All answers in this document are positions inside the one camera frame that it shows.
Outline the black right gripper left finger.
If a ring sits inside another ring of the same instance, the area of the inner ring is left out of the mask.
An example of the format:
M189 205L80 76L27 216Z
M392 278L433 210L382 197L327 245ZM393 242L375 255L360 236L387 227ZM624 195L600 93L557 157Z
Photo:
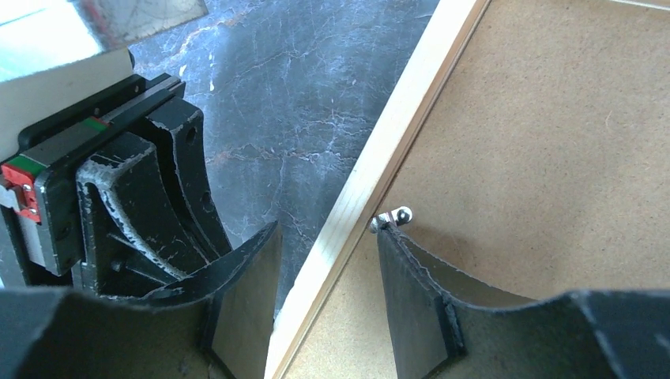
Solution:
M1 293L4 378L261 378L280 273L282 230L140 298L67 287Z

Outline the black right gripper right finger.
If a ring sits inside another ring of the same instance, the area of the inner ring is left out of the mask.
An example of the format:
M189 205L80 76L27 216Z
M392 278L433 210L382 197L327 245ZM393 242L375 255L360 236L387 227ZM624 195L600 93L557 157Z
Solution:
M436 257L396 227L377 235L400 378L666 378L666 290L533 300Z

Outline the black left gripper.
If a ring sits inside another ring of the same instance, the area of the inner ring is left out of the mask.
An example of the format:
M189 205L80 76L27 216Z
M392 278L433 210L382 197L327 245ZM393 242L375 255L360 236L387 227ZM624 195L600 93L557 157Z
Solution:
M80 261L77 287L141 297L231 251L205 168L204 114L179 98L184 86L132 74L23 128L1 162L5 285L67 285ZM144 139L115 139L144 117Z

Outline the brown backing board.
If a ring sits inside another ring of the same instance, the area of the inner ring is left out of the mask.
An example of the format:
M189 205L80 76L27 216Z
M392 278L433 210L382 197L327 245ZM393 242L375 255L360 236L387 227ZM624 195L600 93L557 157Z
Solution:
M669 4L493 1L382 204L493 287L669 293ZM365 235L290 378L400 378Z

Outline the light wooden picture frame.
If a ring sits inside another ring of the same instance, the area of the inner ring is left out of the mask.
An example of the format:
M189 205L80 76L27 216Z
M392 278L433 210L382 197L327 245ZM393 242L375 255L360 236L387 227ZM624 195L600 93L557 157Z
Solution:
M488 5L437 4L284 300L265 377L282 378L287 371Z

